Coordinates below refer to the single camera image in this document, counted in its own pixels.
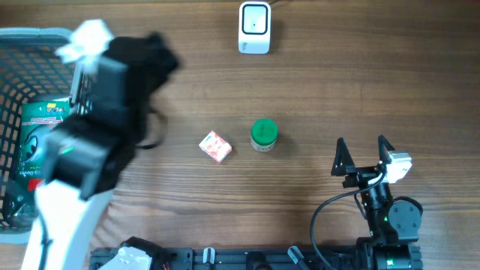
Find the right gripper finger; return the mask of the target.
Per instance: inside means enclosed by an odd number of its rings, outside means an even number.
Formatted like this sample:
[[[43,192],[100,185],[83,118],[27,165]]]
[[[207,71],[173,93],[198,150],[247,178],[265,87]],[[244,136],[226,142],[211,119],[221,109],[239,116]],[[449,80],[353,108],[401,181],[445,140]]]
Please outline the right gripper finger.
[[[389,152],[395,150],[392,144],[385,138],[384,135],[378,136],[379,160],[384,164],[390,164],[391,158]]]
[[[352,159],[350,151],[343,137],[337,139],[334,162],[331,168],[332,176],[345,176],[353,174],[356,171],[356,165]]]

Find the green lid jar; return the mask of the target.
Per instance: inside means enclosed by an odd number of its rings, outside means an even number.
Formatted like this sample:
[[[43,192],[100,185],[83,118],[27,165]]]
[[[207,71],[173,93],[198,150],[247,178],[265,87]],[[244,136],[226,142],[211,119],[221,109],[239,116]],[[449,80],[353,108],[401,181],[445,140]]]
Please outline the green lid jar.
[[[258,152],[268,152],[273,149],[278,139],[278,126],[269,119],[257,120],[250,132],[250,143]]]

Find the green 3M gloves package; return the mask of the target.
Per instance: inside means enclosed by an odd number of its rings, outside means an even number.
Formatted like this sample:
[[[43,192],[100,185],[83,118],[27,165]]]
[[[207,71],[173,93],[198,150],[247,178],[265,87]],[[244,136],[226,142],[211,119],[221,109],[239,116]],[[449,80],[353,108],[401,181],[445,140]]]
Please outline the green 3M gloves package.
[[[6,188],[6,220],[16,227],[32,222],[36,215],[35,190],[44,180],[46,135],[70,114],[67,99],[26,103],[21,106],[19,150],[14,179]]]

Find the red white small box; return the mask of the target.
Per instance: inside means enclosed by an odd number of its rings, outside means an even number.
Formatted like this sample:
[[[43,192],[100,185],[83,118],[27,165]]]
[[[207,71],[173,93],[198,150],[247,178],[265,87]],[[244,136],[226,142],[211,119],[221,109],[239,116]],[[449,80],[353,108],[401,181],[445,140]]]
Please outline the red white small box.
[[[199,143],[199,147],[219,164],[233,150],[233,147],[213,130]]]

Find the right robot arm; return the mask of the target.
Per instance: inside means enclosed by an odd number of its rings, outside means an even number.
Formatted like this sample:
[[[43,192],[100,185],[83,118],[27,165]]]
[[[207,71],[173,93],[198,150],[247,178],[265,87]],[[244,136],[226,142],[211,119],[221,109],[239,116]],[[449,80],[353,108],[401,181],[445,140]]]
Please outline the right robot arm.
[[[358,188],[355,195],[370,230],[369,237],[355,244],[355,269],[418,270],[423,268],[419,240],[423,208],[408,196],[394,198],[390,186],[410,171],[409,153],[396,150],[383,136],[378,137],[379,163],[356,166],[344,138],[337,140],[333,176],[343,176],[344,188]]]

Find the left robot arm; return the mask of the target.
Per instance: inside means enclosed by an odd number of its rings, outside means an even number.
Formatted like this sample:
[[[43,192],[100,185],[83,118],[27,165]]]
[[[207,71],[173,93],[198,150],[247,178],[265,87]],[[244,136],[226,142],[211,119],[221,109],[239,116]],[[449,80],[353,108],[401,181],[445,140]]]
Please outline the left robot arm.
[[[69,116],[46,136],[23,269],[83,267],[121,172],[146,138],[150,97],[178,66],[157,32],[109,42],[86,92],[88,112]]]

